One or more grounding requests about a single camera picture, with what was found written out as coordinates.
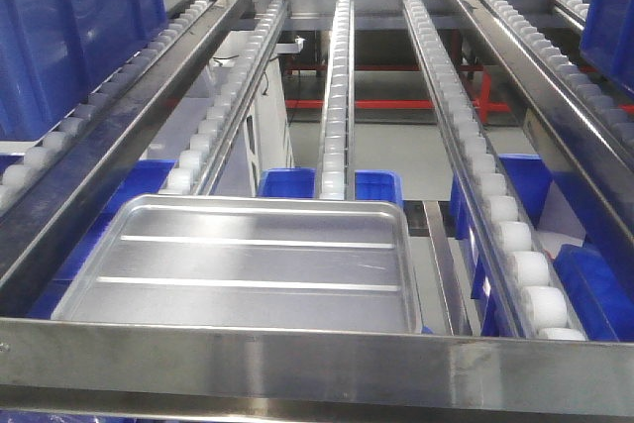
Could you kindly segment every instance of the white plastic roller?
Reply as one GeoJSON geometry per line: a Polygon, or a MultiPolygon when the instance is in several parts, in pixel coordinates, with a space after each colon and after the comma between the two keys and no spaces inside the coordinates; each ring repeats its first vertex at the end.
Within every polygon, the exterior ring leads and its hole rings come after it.
{"type": "Polygon", "coordinates": [[[585,336],[577,329],[566,327],[546,327],[537,333],[540,339],[550,339],[553,341],[584,341],[585,336]]]}
{"type": "Polygon", "coordinates": [[[496,233],[502,249],[507,253],[531,250],[531,231],[524,222],[498,222],[496,233]]]}
{"type": "Polygon", "coordinates": [[[466,121],[456,124],[456,132],[458,139],[463,142],[468,137],[479,136],[479,127],[476,121],[466,121]]]}
{"type": "Polygon", "coordinates": [[[517,202],[508,195],[489,195],[484,203],[486,212],[493,222],[513,221],[519,216],[517,202]]]}
{"type": "Polygon", "coordinates": [[[193,183],[194,171],[191,168],[177,167],[169,172],[166,188],[187,193],[193,183]]]}
{"type": "Polygon", "coordinates": [[[522,289],[522,305],[535,331],[566,327],[568,309],[564,294],[556,287],[527,286],[522,289]]]}
{"type": "Polygon", "coordinates": [[[199,134],[216,136],[222,129],[222,122],[218,119],[204,119],[198,125],[199,134]]]}
{"type": "Polygon", "coordinates": [[[324,171],[321,174],[321,195],[319,198],[343,200],[345,197],[345,175],[342,171],[324,171]]]}
{"type": "Polygon", "coordinates": [[[72,115],[76,118],[90,121],[99,112],[99,107],[94,104],[78,104],[72,115]]]}
{"type": "Polygon", "coordinates": [[[480,173],[475,180],[483,197],[506,194],[506,178],[501,173],[480,173]]]}
{"type": "Polygon", "coordinates": [[[495,172],[495,158],[492,154],[474,154],[470,156],[469,165],[474,175],[495,172]]]}
{"type": "Polygon", "coordinates": [[[324,138],[324,152],[338,153],[346,146],[346,138],[344,136],[330,136],[324,138]]]}
{"type": "Polygon", "coordinates": [[[486,139],[482,136],[471,136],[462,142],[465,154],[486,154],[486,139]]]}
{"type": "Polygon", "coordinates": [[[86,121],[82,118],[64,118],[59,123],[59,130],[77,136],[85,125],[86,121]]]}
{"type": "Polygon", "coordinates": [[[189,149],[180,153],[178,157],[178,166],[183,168],[190,168],[193,170],[194,176],[198,175],[202,164],[205,162],[205,157],[202,151],[189,149]]]}
{"type": "Polygon", "coordinates": [[[346,122],[345,121],[328,121],[326,123],[326,136],[345,136],[346,135],[346,122]]]}
{"type": "Polygon", "coordinates": [[[189,139],[189,148],[207,155],[213,145],[214,137],[210,134],[194,134],[189,139]]]}
{"type": "Polygon", "coordinates": [[[42,146],[35,146],[34,148],[29,148],[24,152],[24,164],[29,165],[33,168],[45,168],[53,163],[55,159],[55,152],[43,148],[42,146]]]}
{"type": "Polygon", "coordinates": [[[51,149],[56,153],[63,151],[70,145],[71,136],[63,131],[52,131],[47,133],[42,140],[45,148],[51,149]]]}
{"type": "Polygon", "coordinates": [[[538,252],[514,252],[510,256],[511,276],[519,287],[547,286],[550,270],[546,257],[538,252]]]}
{"type": "Polygon", "coordinates": [[[8,187],[20,189],[31,183],[36,177],[37,171],[23,163],[9,165],[2,175],[2,184],[8,187]]]}
{"type": "Polygon", "coordinates": [[[344,153],[324,154],[322,168],[324,171],[344,170],[344,153]]]}

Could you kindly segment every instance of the red bar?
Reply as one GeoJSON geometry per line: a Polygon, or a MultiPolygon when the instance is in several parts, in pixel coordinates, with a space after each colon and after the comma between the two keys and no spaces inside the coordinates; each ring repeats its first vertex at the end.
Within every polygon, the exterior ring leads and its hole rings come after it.
{"type": "MultiPolygon", "coordinates": [[[[287,99],[288,109],[321,109],[321,99],[287,99]]],[[[433,109],[428,99],[358,99],[357,109],[433,109]]]]}
{"type": "MultiPolygon", "coordinates": [[[[286,71],[326,71],[325,64],[288,64],[286,71]]],[[[355,71],[419,71],[415,64],[356,64],[355,71]]]]}

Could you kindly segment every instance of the blue storage box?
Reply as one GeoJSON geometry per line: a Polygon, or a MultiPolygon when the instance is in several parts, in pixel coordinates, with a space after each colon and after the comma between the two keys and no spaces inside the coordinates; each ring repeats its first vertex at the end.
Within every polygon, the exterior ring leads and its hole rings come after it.
{"type": "Polygon", "coordinates": [[[162,0],[0,0],[0,140],[35,140],[166,24],[162,0]]]}
{"type": "Polygon", "coordinates": [[[581,53],[634,97],[634,0],[591,0],[581,53]]]}
{"type": "Polygon", "coordinates": [[[592,340],[634,342],[634,303],[592,245],[563,245],[553,265],[592,340]]]}
{"type": "Polygon", "coordinates": [[[134,418],[64,415],[36,411],[0,411],[0,423],[135,423],[134,418]]]}
{"type": "MultiPolygon", "coordinates": [[[[357,200],[384,200],[403,206],[400,176],[390,170],[357,170],[357,200]]],[[[313,198],[315,169],[307,167],[272,168],[260,180],[258,197],[313,198]]]]}

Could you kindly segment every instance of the stainless steel frame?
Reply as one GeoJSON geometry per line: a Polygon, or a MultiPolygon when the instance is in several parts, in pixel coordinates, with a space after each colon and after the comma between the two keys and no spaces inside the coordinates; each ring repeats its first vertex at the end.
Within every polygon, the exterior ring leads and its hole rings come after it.
{"type": "MultiPolygon", "coordinates": [[[[3,217],[2,315],[24,314],[225,34],[268,1],[216,2],[3,217]]],[[[353,1],[358,29],[405,28],[402,0],[353,1]]],[[[606,157],[584,156],[589,146],[575,138],[585,129],[561,129],[570,109],[544,87],[544,74],[498,34],[478,0],[452,0],[458,15],[446,0],[423,1],[438,28],[475,29],[532,100],[524,127],[549,166],[601,211],[604,184],[595,182],[613,173],[617,186],[629,175],[587,168],[606,157]],[[539,107],[551,101],[556,117],[539,107]]],[[[335,0],[288,2],[286,29],[330,26],[335,0]]],[[[546,4],[533,12],[536,26],[564,26],[546,4]]],[[[602,216],[631,244],[617,216],[602,216]]],[[[617,257],[630,263],[631,252],[617,257]]],[[[0,319],[4,408],[224,421],[628,421],[633,374],[634,347],[625,344],[0,319]]]]}

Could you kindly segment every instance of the metal tray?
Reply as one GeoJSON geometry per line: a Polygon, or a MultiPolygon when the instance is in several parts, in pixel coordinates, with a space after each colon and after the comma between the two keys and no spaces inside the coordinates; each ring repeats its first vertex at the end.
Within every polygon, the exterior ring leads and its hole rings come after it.
{"type": "Polygon", "coordinates": [[[53,319],[418,333],[406,231],[384,202],[143,195],[53,319]]]}

